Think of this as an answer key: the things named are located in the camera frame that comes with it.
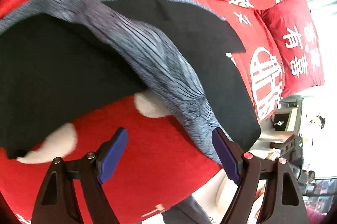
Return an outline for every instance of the pant leg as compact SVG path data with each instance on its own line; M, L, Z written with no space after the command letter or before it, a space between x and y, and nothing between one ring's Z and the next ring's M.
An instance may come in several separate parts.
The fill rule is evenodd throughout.
M212 224L207 213L193 196L161 213L165 224Z

